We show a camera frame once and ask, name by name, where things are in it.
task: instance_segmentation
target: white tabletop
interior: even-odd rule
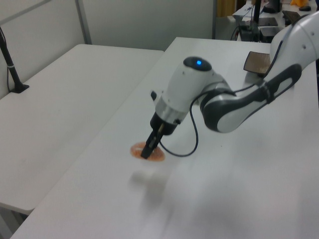
[[[0,206],[29,214],[163,54],[78,45],[0,100]]]
[[[249,51],[269,44],[177,38],[12,239],[306,239],[319,235],[319,115],[315,65],[232,133],[209,131],[198,107],[198,150],[135,159],[151,133],[151,89],[201,56],[240,89]],[[187,118],[163,143],[190,151]]]

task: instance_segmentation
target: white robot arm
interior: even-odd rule
[[[199,57],[186,58],[157,100],[151,119],[153,132],[141,156],[148,158],[161,137],[173,133],[195,101],[206,126],[223,133],[235,130],[245,119],[272,102],[298,81],[304,68],[319,59],[318,22],[319,12],[316,12],[276,35],[271,44],[272,64],[262,84],[250,87],[240,96],[207,61]]]

